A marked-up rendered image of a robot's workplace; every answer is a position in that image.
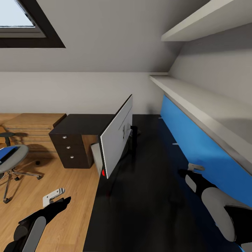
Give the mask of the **monitor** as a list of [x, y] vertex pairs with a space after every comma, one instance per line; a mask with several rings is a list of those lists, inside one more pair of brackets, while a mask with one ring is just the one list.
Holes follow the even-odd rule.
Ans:
[[[104, 170], [102, 174], [109, 178], [119, 161], [124, 159], [128, 152], [136, 153], [138, 128], [132, 126], [133, 94], [123, 103], [110, 122], [97, 136]], [[132, 150], [129, 149], [128, 137], [132, 133]], [[124, 147], [128, 143], [128, 151], [122, 157]]]

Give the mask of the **swivel chair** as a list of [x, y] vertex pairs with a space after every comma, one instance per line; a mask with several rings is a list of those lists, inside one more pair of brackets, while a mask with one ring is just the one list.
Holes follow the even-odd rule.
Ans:
[[36, 162], [36, 164], [39, 165], [40, 161], [35, 160], [35, 161], [32, 161], [30, 163], [27, 163], [27, 164], [15, 169], [15, 167], [18, 164], [20, 164], [21, 161], [24, 160], [24, 158], [26, 158], [26, 156], [29, 152], [29, 147], [27, 145], [12, 145], [11, 146], [9, 137], [14, 136], [14, 135], [15, 135], [15, 133], [11, 133], [11, 132], [0, 133], [0, 137], [5, 138], [5, 142], [6, 142], [7, 147], [17, 147], [17, 149], [14, 152], [12, 152], [11, 155], [9, 155], [9, 157], [7, 157], [5, 160], [3, 160], [0, 163], [0, 182], [8, 177], [8, 182], [6, 185], [6, 190], [5, 190], [5, 194], [4, 194], [4, 198], [3, 198], [4, 203], [7, 203], [8, 201], [10, 201], [8, 198], [6, 198], [6, 196], [7, 196], [7, 192], [9, 189], [10, 182], [11, 182], [11, 178], [13, 178], [15, 181], [19, 180], [19, 177], [17, 175], [36, 176], [38, 178], [38, 180], [41, 178], [40, 175], [18, 172], [22, 168], [24, 168], [34, 162]]

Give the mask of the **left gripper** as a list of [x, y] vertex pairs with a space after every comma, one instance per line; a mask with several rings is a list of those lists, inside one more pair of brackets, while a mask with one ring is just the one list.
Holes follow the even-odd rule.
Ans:
[[66, 199], [61, 198], [58, 201], [51, 203], [44, 209], [50, 209], [52, 211], [52, 218], [51, 218], [52, 220], [58, 213], [62, 212], [63, 210], [67, 208], [67, 204], [69, 204], [70, 201], [71, 201], [71, 196]]

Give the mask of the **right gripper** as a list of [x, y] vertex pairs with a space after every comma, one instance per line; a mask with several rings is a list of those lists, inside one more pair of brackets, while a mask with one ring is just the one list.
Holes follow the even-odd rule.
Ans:
[[191, 170], [185, 170], [185, 169], [180, 169], [177, 171], [177, 173], [180, 175], [180, 177], [185, 178], [186, 175], [191, 172]]

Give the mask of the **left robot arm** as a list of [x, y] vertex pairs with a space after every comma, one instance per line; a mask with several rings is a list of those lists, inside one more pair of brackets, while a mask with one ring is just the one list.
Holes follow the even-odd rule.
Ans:
[[43, 197], [43, 207], [22, 219], [14, 232], [14, 241], [3, 252], [35, 252], [46, 225], [60, 212], [67, 208], [71, 196], [52, 201], [65, 193], [64, 188], [57, 189]]

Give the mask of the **folder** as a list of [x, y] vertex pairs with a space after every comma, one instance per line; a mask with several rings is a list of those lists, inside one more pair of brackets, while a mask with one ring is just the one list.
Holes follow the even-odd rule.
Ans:
[[17, 149], [17, 147], [6, 147], [0, 149], [0, 163], [5, 160], [9, 155], [11, 155], [12, 152], [14, 152]]

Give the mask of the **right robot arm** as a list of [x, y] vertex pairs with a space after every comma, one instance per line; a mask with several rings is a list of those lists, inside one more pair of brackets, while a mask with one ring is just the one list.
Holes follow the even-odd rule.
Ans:
[[177, 173], [204, 203], [223, 236], [252, 252], [252, 208], [229, 196], [194, 170], [204, 171], [201, 165], [189, 163], [188, 170]]

